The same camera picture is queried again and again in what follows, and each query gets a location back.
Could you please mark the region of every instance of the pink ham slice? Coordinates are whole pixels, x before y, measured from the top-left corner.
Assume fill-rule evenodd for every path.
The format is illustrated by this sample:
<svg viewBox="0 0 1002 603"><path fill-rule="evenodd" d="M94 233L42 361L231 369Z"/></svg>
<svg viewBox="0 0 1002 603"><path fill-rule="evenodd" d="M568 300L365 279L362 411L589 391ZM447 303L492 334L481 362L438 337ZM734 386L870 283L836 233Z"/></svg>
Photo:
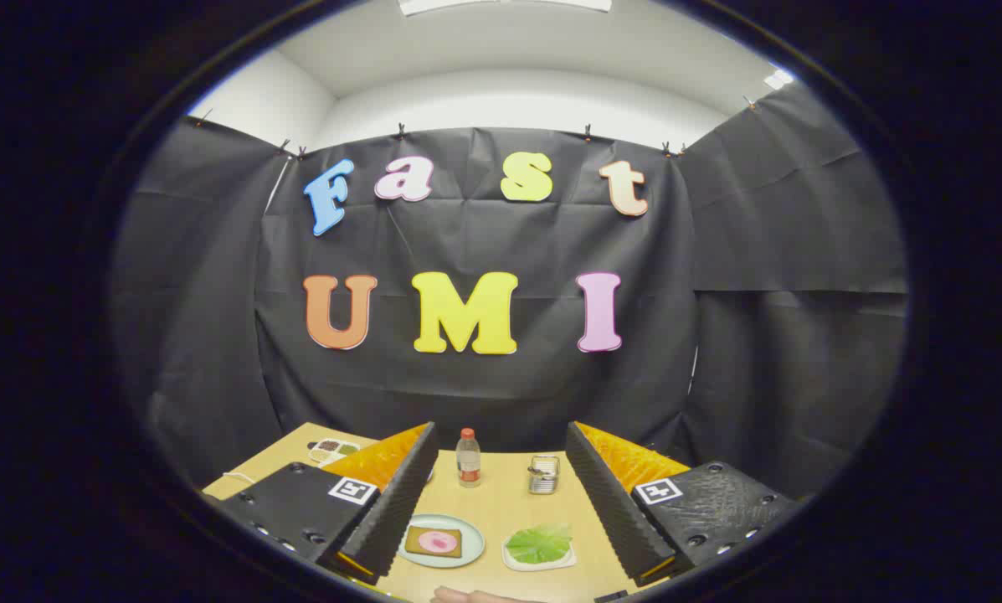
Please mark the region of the pink ham slice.
<svg viewBox="0 0 1002 603"><path fill-rule="evenodd" d="M451 553L455 550L455 537L445 532L423 532L420 534L420 546L431 553Z"/></svg>

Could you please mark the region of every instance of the letter u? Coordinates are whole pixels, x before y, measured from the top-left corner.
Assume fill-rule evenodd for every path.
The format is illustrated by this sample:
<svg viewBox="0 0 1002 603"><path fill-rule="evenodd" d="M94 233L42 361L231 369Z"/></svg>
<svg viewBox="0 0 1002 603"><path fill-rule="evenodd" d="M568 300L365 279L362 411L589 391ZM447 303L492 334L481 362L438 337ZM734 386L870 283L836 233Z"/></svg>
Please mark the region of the letter u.
<svg viewBox="0 0 1002 603"><path fill-rule="evenodd" d="M370 291L378 286L378 279L367 274L356 274L344 281L352 291L352 320L349 328L337 331L329 324L329 305L337 279L328 274L313 275L303 279L307 290L307 332L314 343L323 348L351 350L367 340L370 329Z"/></svg>

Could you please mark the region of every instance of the white wall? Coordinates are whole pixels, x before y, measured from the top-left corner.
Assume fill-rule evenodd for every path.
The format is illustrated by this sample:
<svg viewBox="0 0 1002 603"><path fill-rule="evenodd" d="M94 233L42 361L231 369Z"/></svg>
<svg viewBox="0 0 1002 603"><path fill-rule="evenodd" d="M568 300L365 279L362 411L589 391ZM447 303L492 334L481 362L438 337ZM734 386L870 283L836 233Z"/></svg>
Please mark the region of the white wall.
<svg viewBox="0 0 1002 603"><path fill-rule="evenodd" d="M730 115L673 93L567 71L477 69L380 85L338 100L310 149L440 127L541 127L660 147L690 145Z"/></svg>
<svg viewBox="0 0 1002 603"><path fill-rule="evenodd" d="M191 117L228 125L275 145L297 152L299 145L314 149L318 130L333 95L313 75L271 50L221 81L194 107Z"/></svg>

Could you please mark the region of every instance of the ceiling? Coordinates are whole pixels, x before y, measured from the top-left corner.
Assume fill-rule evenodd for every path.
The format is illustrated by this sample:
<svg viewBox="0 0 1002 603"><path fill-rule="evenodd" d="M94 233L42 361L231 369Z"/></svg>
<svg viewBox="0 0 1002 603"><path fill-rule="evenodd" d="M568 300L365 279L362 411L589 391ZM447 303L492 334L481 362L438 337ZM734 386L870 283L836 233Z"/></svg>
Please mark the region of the ceiling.
<svg viewBox="0 0 1002 603"><path fill-rule="evenodd" d="M651 85L725 115L771 92L774 68L722 34L653 0L600 13L550 3L479 3L404 16L366 0L278 47L338 98L463 69L565 69Z"/></svg>

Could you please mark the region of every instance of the letter m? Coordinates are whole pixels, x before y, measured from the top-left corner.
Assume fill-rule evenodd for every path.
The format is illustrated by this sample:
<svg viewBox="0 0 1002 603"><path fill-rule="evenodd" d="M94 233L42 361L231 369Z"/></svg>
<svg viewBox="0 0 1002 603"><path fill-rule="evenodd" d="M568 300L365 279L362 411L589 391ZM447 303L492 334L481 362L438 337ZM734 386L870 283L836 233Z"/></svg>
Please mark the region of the letter m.
<svg viewBox="0 0 1002 603"><path fill-rule="evenodd" d="M445 272L421 272L412 278L412 286L420 291L420 338L415 341L419 352L439 355L445 351L440 328L455 351L462 352L478 328L478 337L471 349L479 355L511 355L516 341L511 338L511 291L519 278L509 272L486 272L478 278L466 305L455 291Z"/></svg>

